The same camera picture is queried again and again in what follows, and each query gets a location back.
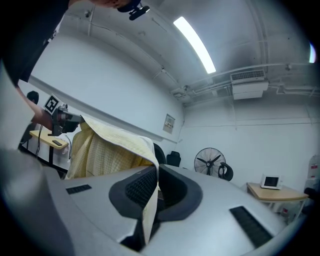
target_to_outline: black camera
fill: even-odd
[[[91,12],[90,12],[90,11],[86,10],[86,11],[84,12],[84,16],[85,16],[86,18],[89,18],[90,15],[91,15]]]
[[[144,15],[150,10],[149,6],[142,6],[140,2],[141,0],[132,0],[127,5],[118,8],[118,11],[121,13],[129,13],[129,20],[134,21],[135,19],[139,18],[140,16]]]

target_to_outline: chair backrest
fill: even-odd
[[[36,129],[37,124],[35,122],[32,122],[28,125],[28,127],[25,129],[24,134],[21,138],[20,143],[24,144],[26,143],[28,140],[30,140],[32,138],[32,136],[30,135],[30,131],[34,131]]]

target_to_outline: cable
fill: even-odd
[[[64,136],[66,136],[66,138],[69,140],[69,160],[71,159],[71,151],[72,151],[72,143],[71,140],[69,139],[69,137],[65,134]]]
[[[36,157],[36,159],[38,159],[38,153],[39,153],[39,151],[40,151],[40,135],[41,135],[41,131],[42,131],[42,128],[43,128],[43,127],[44,127],[44,126],[41,125],[41,126],[40,126],[40,130],[39,130],[38,147],[37,147],[36,152],[35,152],[35,157]]]

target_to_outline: wooden desk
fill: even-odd
[[[282,186],[282,189],[270,189],[262,188],[258,183],[247,183],[246,184],[248,193],[252,194],[257,200],[262,203],[269,203],[269,208],[273,208],[275,203],[298,203],[300,202],[300,208],[298,213],[295,215],[296,220],[302,208],[304,207],[305,201],[308,195],[305,193],[298,192],[287,186]]]
[[[56,138],[54,136],[49,136],[51,134],[51,131],[49,130],[42,130],[40,134],[40,141],[49,145],[49,164],[52,165],[54,161],[54,149],[56,150],[62,150],[66,146],[68,146],[68,143],[63,141],[62,139]],[[39,131],[38,130],[32,130],[30,131],[30,135],[32,135],[35,138],[39,138]],[[62,145],[58,146],[57,144],[53,143],[53,141],[60,142]]]

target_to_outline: pipe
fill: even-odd
[[[312,92],[309,95],[309,98],[315,93],[316,87],[313,88]]]
[[[190,83],[189,85],[194,85],[198,82],[201,82],[203,80],[209,79],[209,78],[214,78],[214,77],[218,77],[221,75],[225,75],[228,73],[232,73],[232,72],[236,72],[236,71],[241,71],[241,70],[247,70],[247,69],[254,69],[254,68],[262,68],[262,67],[270,67],[270,66],[283,66],[283,65],[287,65],[288,63],[269,63],[269,64],[259,64],[259,65],[251,65],[251,66],[244,66],[244,67],[239,67],[239,68],[235,68],[235,69],[231,69],[225,72],[221,72],[221,73],[216,73],[216,74],[212,74],[209,75],[205,78],[199,79],[197,81],[194,81],[192,83]],[[295,65],[295,66],[308,66],[311,65],[312,63],[290,63],[291,65]]]
[[[237,115],[236,115],[235,104],[232,100],[230,100],[230,105],[232,106],[232,110],[233,110],[235,130],[237,130]]]
[[[185,104],[183,104],[183,106],[189,107],[191,105],[195,105],[195,104],[199,104],[199,103],[205,103],[205,102],[212,102],[212,101],[217,101],[217,100],[222,100],[222,99],[228,99],[230,97],[233,97],[233,95],[225,96],[225,97],[219,97],[219,98],[213,98],[213,99],[206,99],[206,100],[203,100],[203,101],[200,101],[200,102],[185,103]]]
[[[91,26],[92,26],[92,20],[94,18],[94,14],[95,14],[95,9],[96,9],[96,5],[93,6],[92,11],[91,11],[91,15],[90,15],[90,19],[89,19],[89,27],[88,27],[88,37],[90,37],[90,35],[91,35]]]
[[[166,73],[166,71],[165,71],[165,68],[164,68],[164,67],[162,67],[162,69],[152,77],[152,80],[156,79],[156,78],[157,78],[161,73],[163,73],[163,72],[165,72],[165,73]]]
[[[206,94],[208,92],[216,91],[216,90],[219,90],[219,89],[222,89],[222,88],[226,88],[226,87],[230,87],[230,86],[231,86],[231,84],[225,84],[225,85],[221,85],[219,87],[209,88],[208,90],[204,90],[204,91],[200,91],[200,92],[196,92],[196,91],[192,90],[192,92],[196,96],[198,96],[198,95]]]
[[[226,90],[228,92],[228,96],[233,95],[233,92],[231,91],[231,87],[230,86],[227,86]]]
[[[310,112],[309,112],[309,109],[308,109],[308,104],[305,103],[304,106],[305,106],[306,112],[308,113],[308,117],[309,117],[309,119],[310,119],[310,123],[311,123],[311,125],[312,125],[312,118],[311,118],[311,115],[310,115]]]
[[[284,94],[294,94],[294,95],[303,95],[303,96],[310,96],[310,92],[306,91],[306,90],[302,90],[302,89],[287,89],[283,86],[283,92],[279,92],[280,86],[272,86],[271,88],[277,88],[276,90],[276,94],[277,95],[284,95]],[[313,96],[320,96],[320,92],[316,92],[313,93]]]
[[[74,15],[74,14],[66,14],[66,16],[69,16],[69,17],[73,17],[73,18],[77,18],[77,19],[81,19],[79,16],[77,15]],[[144,53],[150,60],[152,60],[153,62],[155,62],[156,64],[158,64],[159,66],[163,67],[162,65],[159,64],[159,62],[157,62],[153,57],[151,57],[148,53],[146,53],[139,45],[135,44],[134,42],[132,42],[131,40],[129,40],[128,38],[126,38],[124,35],[110,29],[110,28],[107,28],[107,27],[104,27],[104,26],[99,26],[99,25],[96,25],[96,24],[93,24],[92,22],[90,22],[89,20],[85,20],[84,21],[88,22],[89,23],[89,26],[95,26],[95,27],[98,27],[98,28],[101,28],[101,29],[105,29],[105,30],[108,30],[112,33],[114,33],[116,36],[119,36],[121,37],[122,39],[124,40],[127,40],[130,44],[133,44],[135,45],[137,48],[139,48],[139,50]],[[167,71],[165,72],[165,74],[176,84],[176,85],[179,85],[178,81],[171,75],[169,74]]]
[[[226,81],[223,81],[223,82],[218,82],[218,83],[214,83],[214,84],[211,84],[211,85],[207,85],[206,87],[202,87],[200,89],[197,89],[195,90],[197,93],[200,93],[202,92],[202,90],[208,90],[210,88],[215,88],[216,86],[220,86],[220,85],[223,85],[223,84],[226,84],[226,83],[229,83],[231,84],[231,81],[230,80],[226,80]]]
[[[302,77],[302,76],[310,76],[310,74],[307,74],[307,73],[280,74],[277,76],[269,77],[269,80],[280,80],[282,78],[292,78],[292,77]]]
[[[270,87],[270,88],[283,87],[287,91],[294,91],[294,90],[311,91],[312,94],[315,92],[315,90],[320,91],[320,88],[317,89],[316,86],[314,86],[314,87],[303,86],[303,87],[288,88],[288,87],[286,87],[286,84],[283,82],[273,82],[273,83],[270,83],[268,87]]]

